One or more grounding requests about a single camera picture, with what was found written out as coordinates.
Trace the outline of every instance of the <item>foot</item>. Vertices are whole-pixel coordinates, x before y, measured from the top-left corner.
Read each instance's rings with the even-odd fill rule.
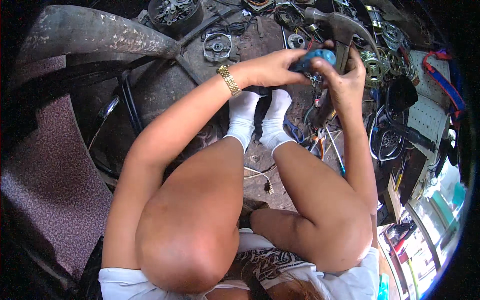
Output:
[[[262,122],[263,133],[260,138],[264,147],[272,150],[272,155],[281,144],[294,141],[283,130],[283,119],[291,103],[292,98],[287,91],[282,89],[272,91],[272,104]]]
[[[248,144],[252,139],[253,116],[260,96],[249,91],[242,91],[240,96],[228,100],[230,108],[230,124],[228,125],[227,136],[232,136],[240,141],[243,146],[243,153],[247,151]]]

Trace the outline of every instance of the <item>leg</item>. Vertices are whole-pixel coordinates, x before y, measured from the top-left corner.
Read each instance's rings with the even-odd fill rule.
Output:
[[[142,212],[135,237],[138,261],[162,289],[208,290],[233,262],[243,201],[243,153],[258,101],[258,95],[245,95],[229,102],[227,136],[181,164]]]
[[[274,101],[283,103],[278,113],[283,117],[289,101],[280,97]],[[366,206],[341,176],[306,149],[293,141],[280,145],[271,141],[261,139],[274,150],[282,183],[298,213],[275,209],[254,211],[253,231],[275,246],[315,263],[322,271],[336,272],[358,264],[372,241]]]

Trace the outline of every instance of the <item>pegboard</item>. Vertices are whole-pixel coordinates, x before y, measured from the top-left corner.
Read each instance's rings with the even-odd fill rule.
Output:
[[[418,101],[408,111],[407,125],[434,141],[435,147],[438,149],[447,118],[448,115],[442,107],[427,97],[419,95]],[[419,145],[415,145],[415,147],[427,157],[436,156],[437,151],[432,153]]]
[[[445,94],[439,84],[428,75],[423,68],[423,59],[427,55],[423,51],[410,51],[412,62],[417,68],[420,83],[415,87],[419,95],[425,96],[436,103],[440,104],[444,109],[450,107],[450,98]],[[435,56],[427,58],[427,62],[440,72],[448,81],[450,81],[450,69],[446,60],[438,60]]]

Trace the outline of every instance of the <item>gold wristwatch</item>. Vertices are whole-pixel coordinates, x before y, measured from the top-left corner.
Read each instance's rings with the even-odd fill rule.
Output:
[[[228,67],[229,65],[220,66],[220,68],[216,70],[216,73],[220,74],[223,80],[225,80],[225,83],[232,92],[232,95],[234,97],[238,97],[241,94],[241,90],[239,89],[239,86],[235,83],[235,80],[233,80],[233,76],[228,71]]]

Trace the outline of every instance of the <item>scissors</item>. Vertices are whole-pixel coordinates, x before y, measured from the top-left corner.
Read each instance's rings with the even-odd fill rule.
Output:
[[[290,128],[293,138],[295,139],[295,141],[297,141],[297,143],[299,144],[303,143],[303,141],[305,140],[305,137],[303,136],[303,132],[301,132],[301,130],[297,126],[293,125],[287,119],[287,115],[285,115],[285,117],[283,118],[283,125],[287,125]]]

